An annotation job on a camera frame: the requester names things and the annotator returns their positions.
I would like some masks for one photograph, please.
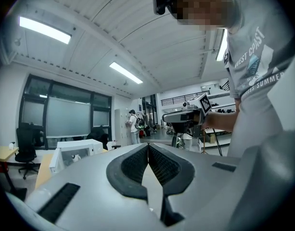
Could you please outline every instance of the black strip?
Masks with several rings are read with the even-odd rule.
[[[217,167],[217,168],[221,168],[221,169],[229,171],[229,172],[234,172],[236,169],[235,165],[229,165],[229,164],[224,164],[224,163],[220,163],[220,162],[215,162],[212,166]]]
[[[94,127],[94,93],[90,96],[90,132]]]
[[[115,159],[107,166],[108,181],[120,194],[147,201],[147,190],[142,186],[147,167],[148,145],[141,145]]]
[[[73,199],[80,186],[66,183],[39,211],[38,214],[55,223]]]
[[[54,81],[51,80],[50,85],[49,85],[49,89],[48,89],[48,93],[47,93],[47,98],[46,98],[46,101],[45,101],[45,106],[43,107],[43,117],[42,117],[42,125],[44,127],[43,141],[45,143],[45,149],[46,150],[49,149],[48,139],[47,139],[47,110],[48,110],[48,104],[49,104],[49,96],[51,95],[53,85],[54,85]]]

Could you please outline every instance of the black office chair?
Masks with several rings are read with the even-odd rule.
[[[37,165],[33,162],[36,157],[36,152],[33,146],[33,130],[28,128],[17,128],[17,139],[18,139],[18,147],[19,154],[16,154],[15,160],[19,163],[25,163],[25,166],[18,169],[19,173],[21,170],[25,170],[23,179],[26,179],[26,174],[28,171],[35,171],[34,169]]]

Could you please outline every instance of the whiteboard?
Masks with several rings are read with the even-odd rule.
[[[49,97],[47,138],[85,136],[90,133],[90,104]]]

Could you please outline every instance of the person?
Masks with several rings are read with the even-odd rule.
[[[282,125],[267,93],[295,54],[295,32],[276,0],[173,0],[172,15],[200,30],[225,28],[228,73],[236,112],[210,112],[202,128],[233,132],[227,156],[280,133]]]
[[[139,131],[135,127],[138,119],[135,115],[136,112],[134,110],[130,110],[129,113],[130,119],[127,121],[127,124],[130,126],[132,144],[140,144]]]

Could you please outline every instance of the gray t-shirt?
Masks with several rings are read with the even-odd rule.
[[[282,131],[267,93],[295,53],[295,32],[276,0],[234,0],[241,15],[237,32],[228,33],[224,64],[231,97],[241,99],[228,156]]]

